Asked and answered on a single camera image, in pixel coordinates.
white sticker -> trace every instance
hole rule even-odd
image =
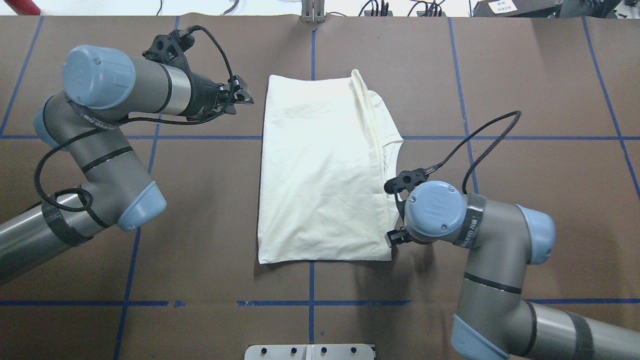
[[[489,3],[493,13],[509,13],[518,10],[512,0],[498,0]]]

table surface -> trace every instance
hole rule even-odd
[[[390,262],[257,263],[268,77],[342,78],[352,69],[405,139],[399,171],[439,162],[470,131],[522,110],[473,185],[556,223],[552,257],[529,267],[523,298],[640,331],[634,20],[5,17],[0,222],[38,200],[31,182],[47,146],[32,119],[62,87],[66,54],[92,44],[139,56],[157,34],[192,24],[216,36],[255,105],[201,126],[125,126],[166,211],[0,287],[0,357],[242,359],[252,344],[357,342],[375,344],[379,359],[459,359],[450,337],[464,249],[405,244]],[[201,34],[187,56],[194,71],[226,79]],[[487,129],[433,179],[459,186],[499,132]],[[68,154],[43,177],[51,191],[83,180]]]

folded white shirt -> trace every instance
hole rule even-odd
[[[258,219],[261,264],[391,260],[398,212],[384,192],[402,137],[359,71],[304,81],[271,75]]]

light blue joint cover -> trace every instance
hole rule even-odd
[[[164,209],[166,209],[166,201],[156,182],[152,181],[122,213],[118,219],[118,226],[124,231],[135,230],[160,215]]]
[[[136,69],[120,50],[80,45],[67,55],[62,83],[67,95],[91,109],[110,109],[131,94]]]
[[[551,249],[556,243],[556,226],[553,219],[540,211],[527,209],[524,206],[516,205],[522,211],[529,236],[531,237],[531,258],[529,264],[540,265],[551,256]]]
[[[40,108],[40,110],[38,110],[38,112],[36,113],[36,117],[33,118],[33,127],[36,130],[36,134],[38,134],[38,137],[47,145],[53,147],[57,147],[58,144],[55,140],[53,140],[53,138],[51,137],[51,134],[49,134],[47,127],[44,126],[44,107],[46,106],[46,104],[44,106],[42,106]]]
[[[458,315],[453,316],[451,345],[468,360],[505,360],[509,354],[480,335]]]
[[[466,212],[462,194],[444,181],[427,181],[418,185],[404,204],[407,225],[433,238],[454,232],[462,225]]]

robotic arm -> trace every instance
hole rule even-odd
[[[454,315],[452,344],[472,360],[640,359],[640,333],[520,299],[527,265],[544,263],[554,246],[553,220],[519,205],[461,194],[421,171],[402,172],[385,189],[410,191],[405,228],[390,246],[443,240],[469,249]]]
[[[196,30],[206,32],[223,55],[227,84],[190,71],[184,51],[194,44]],[[235,104],[253,104],[246,83],[233,75],[220,45],[200,26],[158,35],[143,55],[90,45],[69,53],[64,90],[47,100],[34,123],[39,137],[54,147],[48,156],[65,148],[87,182],[79,190],[41,193],[41,205],[0,225],[0,284],[114,224],[131,231],[165,209],[156,182],[119,129],[140,119],[128,119],[130,112],[183,116],[189,121],[142,119],[192,125],[235,114]]]

